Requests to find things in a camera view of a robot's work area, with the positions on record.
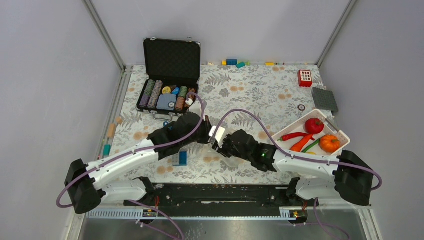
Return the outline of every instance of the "poker chip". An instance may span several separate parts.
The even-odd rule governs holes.
[[[180,92],[180,88],[176,87],[174,90],[172,90],[172,94],[177,95]]]
[[[169,86],[166,86],[162,89],[162,94],[169,94],[171,93],[171,88]]]
[[[300,104],[299,106],[297,106],[297,109],[299,109],[300,111],[305,111],[306,110],[306,107],[305,107],[305,105],[303,105],[303,104]]]

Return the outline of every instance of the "poker chip stack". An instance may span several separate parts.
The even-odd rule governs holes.
[[[147,108],[154,109],[156,107],[156,103],[158,102],[159,95],[161,94],[161,89],[163,84],[164,83],[161,80],[156,81],[156,83],[154,84],[153,90],[151,91],[151,96],[150,96],[150,100],[148,101]]]
[[[196,93],[196,89],[194,89],[194,88],[190,88],[190,89],[188,90],[188,92]],[[194,95],[190,95],[190,96],[188,96],[188,98],[189,98],[189,99],[191,99],[191,100],[193,100],[193,102],[195,101],[195,96],[194,96]],[[185,103],[185,104],[184,104],[184,107],[189,108],[189,107],[190,107],[190,105],[188,105],[187,103]]]
[[[186,86],[182,86],[179,90],[178,98],[176,99],[175,111],[181,112],[186,103],[186,95],[189,89]]]
[[[155,87],[155,81],[150,79],[147,82],[147,86],[144,89],[143,96],[141,97],[141,101],[139,106],[145,108],[149,103],[150,96],[152,95],[153,88]]]

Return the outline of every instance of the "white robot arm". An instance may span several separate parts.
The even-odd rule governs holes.
[[[212,148],[221,155],[227,158],[235,156],[249,161],[254,168],[260,171],[297,172],[316,177],[312,179],[293,178],[287,188],[287,197],[290,201],[298,203],[318,197],[342,197],[357,205],[368,205],[369,203],[372,174],[355,168],[306,162],[293,158],[293,156],[280,152],[274,145],[258,143],[243,130],[227,134],[226,130],[220,127],[216,131],[216,135],[212,137],[216,127],[211,126],[207,116],[200,128],[186,140],[166,147],[155,148],[155,146],[171,143],[186,136],[194,129],[199,120],[200,117],[197,114],[188,112],[176,122],[171,122],[164,128],[154,131],[147,139],[124,152],[88,164],[83,164],[81,159],[74,161],[69,168],[65,185],[88,170],[97,168],[96,171],[91,172],[69,188],[68,193],[75,212],[77,214],[86,213],[100,203],[142,200],[148,192],[145,182],[138,178],[117,181],[117,178],[140,166],[177,154],[182,147],[194,142],[211,144]],[[309,159],[328,162],[344,161],[369,168],[360,158],[349,151],[343,151],[341,156],[318,156],[299,152],[295,154]]]

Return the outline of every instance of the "metal sheet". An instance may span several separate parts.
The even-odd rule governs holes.
[[[350,234],[351,239],[366,239],[356,210],[324,210],[318,216],[323,223],[335,224]],[[281,220],[177,220],[187,240],[302,240],[331,239],[318,225],[293,227]],[[308,223],[316,222],[309,211]],[[155,220],[151,226],[178,236],[178,231],[167,220]],[[332,233],[345,239],[337,230]],[[146,227],[140,228],[128,219],[86,219],[80,240],[169,240],[170,238]]]

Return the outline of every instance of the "red chili pepper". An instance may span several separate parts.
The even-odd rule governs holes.
[[[297,138],[297,137],[306,137],[308,135],[309,135],[308,133],[304,133],[304,132],[293,132],[293,133],[282,136],[281,140],[287,141],[287,140]]]

